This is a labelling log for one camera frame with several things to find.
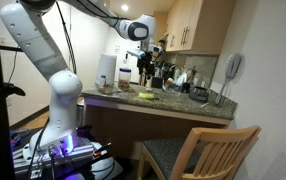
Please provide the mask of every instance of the robotic arm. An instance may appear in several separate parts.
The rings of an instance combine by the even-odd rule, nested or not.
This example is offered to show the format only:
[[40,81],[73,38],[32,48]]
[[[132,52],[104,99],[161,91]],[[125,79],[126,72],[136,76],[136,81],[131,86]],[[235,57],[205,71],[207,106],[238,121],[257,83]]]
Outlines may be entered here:
[[[62,0],[76,9],[96,17],[113,27],[118,34],[133,41],[141,41],[139,51],[128,51],[138,59],[146,54],[161,51],[154,45],[155,19],[142,15],[136,20],[117,17],[100,0]],[[35,134],[29,148],[23,151],[26,161],[35,150],[46,151],[51,145],[68,154],[77,146],[76,112],[77,99],[82,82],[68,69],[61,51],[43,24],[42,16],[51,10],[56,0],[20,0],[1,9],[0,16],[23,52],[49,82],[51,87],[50,121],[40,142]]]

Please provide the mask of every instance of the chair seat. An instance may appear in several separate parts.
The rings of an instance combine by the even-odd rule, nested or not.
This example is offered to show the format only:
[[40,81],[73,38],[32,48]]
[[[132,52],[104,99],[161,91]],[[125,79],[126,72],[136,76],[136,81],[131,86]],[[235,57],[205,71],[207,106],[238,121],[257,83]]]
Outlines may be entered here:
[[[165,179],[170,178],[172,168],[184,142],[185,139],[157,139],[143,141],[144,146],[159,165]],[[184,172],[192,173],[199,158],[200,152],[194,150]]]

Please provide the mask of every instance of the white container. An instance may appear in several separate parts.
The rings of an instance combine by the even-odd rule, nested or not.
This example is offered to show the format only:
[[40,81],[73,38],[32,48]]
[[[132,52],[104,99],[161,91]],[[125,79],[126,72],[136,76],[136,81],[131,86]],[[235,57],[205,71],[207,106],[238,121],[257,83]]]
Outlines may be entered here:
[[119,70],[119,81],[118,87],[127,89],[130,87],[130,80],[131,80],[131,69],[129,68],[120,68]]

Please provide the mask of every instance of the yellow object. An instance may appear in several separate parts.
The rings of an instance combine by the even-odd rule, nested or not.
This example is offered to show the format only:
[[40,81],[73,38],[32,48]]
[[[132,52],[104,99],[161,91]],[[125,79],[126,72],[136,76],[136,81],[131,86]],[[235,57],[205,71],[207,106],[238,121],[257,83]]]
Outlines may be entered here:
[[149,93],[139,93],[139,98],[154,99],[154,95]]

